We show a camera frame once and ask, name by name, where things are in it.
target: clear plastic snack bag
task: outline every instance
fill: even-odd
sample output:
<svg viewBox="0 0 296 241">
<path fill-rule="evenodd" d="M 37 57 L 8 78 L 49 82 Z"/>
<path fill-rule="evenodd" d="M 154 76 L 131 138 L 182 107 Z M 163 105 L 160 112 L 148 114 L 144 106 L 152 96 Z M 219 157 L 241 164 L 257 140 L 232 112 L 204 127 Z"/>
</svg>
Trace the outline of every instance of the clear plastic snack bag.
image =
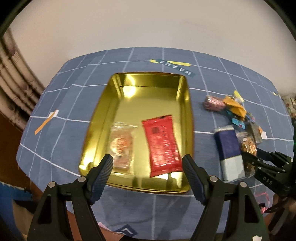
<svg viewBox="0 0 296 241">
<path fill-rule="evenodd" d="M 223 126 L 214 130 L 223 181 L 233 182 L 245 177 L 240 143 L 233 126 Z"/>
<path fill-rule="evenodd" d="M 253 155 L 257 155 L 257 148 L 254 142 L 253 136 L 248 132 L 237 133 L 237 139 L 241 143 L 241 149 L 244 152 L 249 152 Z M 249 178 L 255 174 L 255 166 L 248 162 L 244 162 L 244 172 L 246 178 Z"/>
<path fill-rule="evenodd" d="M 128 171 L 133 159 L 133 130 L 137 126 L 116 122 L 111 126 L 108 154 L 113 157 L 113 168 Z"/>
<path fill-rule="evenodd" d="M 213 111 L 222 111 L 226 107 L 223 99 L 211 95 L 206 96 L 203 106 L 205 109 Z"/>
</svg>

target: white wall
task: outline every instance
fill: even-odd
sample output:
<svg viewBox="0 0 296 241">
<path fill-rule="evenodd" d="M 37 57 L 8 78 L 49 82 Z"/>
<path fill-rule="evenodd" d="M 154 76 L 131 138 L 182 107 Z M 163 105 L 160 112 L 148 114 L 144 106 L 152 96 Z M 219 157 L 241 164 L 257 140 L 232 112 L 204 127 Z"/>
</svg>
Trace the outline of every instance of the white wall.
<svg viewBox="0 0 296 241">
<path fill-rule="evenodd" d="M 296 93 L 296 42 L 263 0 L 33 0 L 11 30 L 45 86 L 71 58 L 154 46 L 219 56 Z"/>
</svg>

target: yellow tape strip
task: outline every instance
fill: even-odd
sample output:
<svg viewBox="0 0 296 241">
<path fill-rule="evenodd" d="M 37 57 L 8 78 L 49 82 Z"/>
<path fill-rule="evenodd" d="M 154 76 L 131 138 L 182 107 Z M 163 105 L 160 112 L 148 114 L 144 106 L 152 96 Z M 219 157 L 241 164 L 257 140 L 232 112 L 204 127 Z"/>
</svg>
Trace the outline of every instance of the yellow tape strip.
<svg viewBox="0 0 296 241">
<path fill-rule="evenodd" d="M 157 63 L 159 64 L 157 61 L 155 61 L 154 59 L 150 59 L 150 62 L 151 63 Z M 176 61 L 167 61 L 169 63 L 172 63 L 172 64 L 176 64 L 176 65 L 184 65 L 184 66 L 191 66 L 191 64 L 189 63 L 183 63 L 183 62 L 176 62 Z"/>
<path fill-rule="evenodd" d="M 56 111 L 54 111 L 51 115 L 50 115 L 50 117 L 48 117 L 42 124 L 41 124 L 41 126 L 39 126 L 36 130 L 35 130 L 35 135 L 39 132 L 39 131 L 41 131 L 42 130 L 42 128 L 53 118 L 53 116 L 54 116 L 54 114 L 55 114 L 55 112 Z"/>
</svg>

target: pink wrapped item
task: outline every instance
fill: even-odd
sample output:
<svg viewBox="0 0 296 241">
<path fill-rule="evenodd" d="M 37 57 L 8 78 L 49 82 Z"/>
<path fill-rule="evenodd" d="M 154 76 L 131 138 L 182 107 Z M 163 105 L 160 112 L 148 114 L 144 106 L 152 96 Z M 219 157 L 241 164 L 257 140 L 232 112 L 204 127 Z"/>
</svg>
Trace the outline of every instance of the pink wrapped item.
<svg viewBox="0 0 296 241">
<path fill-rule="evenodd" d="M 205 109 L 213 111 L 222 111 L 226 107 L 223 99 L 211 95 L 206 96 L 203 105 Z"/>
</svg>

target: blue tablecloth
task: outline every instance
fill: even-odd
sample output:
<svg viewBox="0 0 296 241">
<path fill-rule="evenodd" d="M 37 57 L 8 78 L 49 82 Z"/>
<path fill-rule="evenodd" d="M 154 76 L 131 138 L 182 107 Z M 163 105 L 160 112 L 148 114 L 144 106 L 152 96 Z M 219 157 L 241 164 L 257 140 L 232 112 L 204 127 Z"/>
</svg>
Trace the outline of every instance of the blue tablecloth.
<svg viewBox="0 0 296 241">
<path fill-rule="evenodd" d="M 190 66 L 171 68 L 150 62 L 150 59 L 185 62 Z M 35 107 L 23 132 L 17 162 L 41 190 L 50 181 L 63 184 L 80 176 L 78 166 L 83 141 L 106 83 L 114 73 L 136 71 L 177 73 L 187 77 L 194 114 L 194 159 L 210 175 L 222 178 L 212 131 L 228 125 L 229 119 L 203 109 L 202 102 L 207 94 L 224 97 L 238 90 L 245 99 L 245 108 L 267 133 L 268 139 L 260 148 L 292 156 L 291 119 L 274 85 L 264 76 L 234 62 L 188 50 L 113 49 L 67 61 Z M 58 115 L 35 135 L 35 130 L 56 109 Z M 255 194 L 266 191 L 254 178 L 246 182 Z M 219 232 L 224 230 L 227 208 L 228 203 L 224 205 Z M 93 211 L 97 221 L 113 231 L 126 232 L 127 228 L 136 238 L 180 239 L 192 235 L 203 206 L 191 191 L 185 195 L 159 195 L 106 186 Z"/>
</svg>

